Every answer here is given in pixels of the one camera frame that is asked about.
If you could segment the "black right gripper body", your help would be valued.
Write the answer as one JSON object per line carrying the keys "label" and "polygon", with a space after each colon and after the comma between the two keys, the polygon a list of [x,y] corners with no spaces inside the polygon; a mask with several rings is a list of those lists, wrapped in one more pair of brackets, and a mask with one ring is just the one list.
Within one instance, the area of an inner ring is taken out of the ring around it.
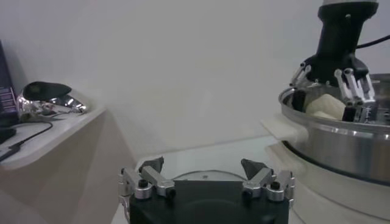
{"label": "black right gripper body", "polygon": [[309,81],[339,86],[334,73],[352,69],[356,80],[369,73],[368,67],[355,56],[363,24],[378,9],[378,2],[324,2],[318,11],[322,30],[316,53],[305,60],[311,66]]}

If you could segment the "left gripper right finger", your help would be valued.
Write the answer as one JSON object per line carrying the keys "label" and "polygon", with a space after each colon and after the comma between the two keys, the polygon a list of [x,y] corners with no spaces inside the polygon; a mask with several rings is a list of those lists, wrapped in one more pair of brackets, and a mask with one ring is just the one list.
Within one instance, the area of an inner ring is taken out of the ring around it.
{"label": "left gripper right finger", "polygon": [[295,177],[288,170],[275,174],[264,163],[242,159],[247,180],[243,182],[242,196],[246,201],[265,196],[269,201],[294,201]]}

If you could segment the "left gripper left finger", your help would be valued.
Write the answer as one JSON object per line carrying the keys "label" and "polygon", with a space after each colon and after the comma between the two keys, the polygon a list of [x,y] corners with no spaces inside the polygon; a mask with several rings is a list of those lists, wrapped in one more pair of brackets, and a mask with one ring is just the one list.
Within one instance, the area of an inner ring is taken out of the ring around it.
{"label": "left gripper left finger", "polygon": [[163,157],[146,161],[138,170],[122,168],[119,172],[118,195],[122,198],[134,196],[137,200],[148,200],[153,191],[161,197],[172,200],[176,196],[173,180],[166,179],[160,172]]}

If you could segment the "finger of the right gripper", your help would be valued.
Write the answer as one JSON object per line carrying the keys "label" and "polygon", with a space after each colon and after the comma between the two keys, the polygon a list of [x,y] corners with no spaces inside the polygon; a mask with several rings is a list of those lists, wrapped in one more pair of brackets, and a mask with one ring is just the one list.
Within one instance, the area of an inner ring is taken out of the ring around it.
{"label": "finger of the right gripper", "polygon": [[357,80],[354,70],[337,69],[334,73],[337,79],[341,100],[346,105],[342,121],[370,123],[375,118],[375,91],[369,74]]}
{"label": "finger of the right gripper", "polygon": [[311,72],[311,65],[302,62],[299,69],[293,75],[289,86],[294,90],[292,94],[292,107],[297,111],[303,111],[306,89],[310,85],[307,75]]}

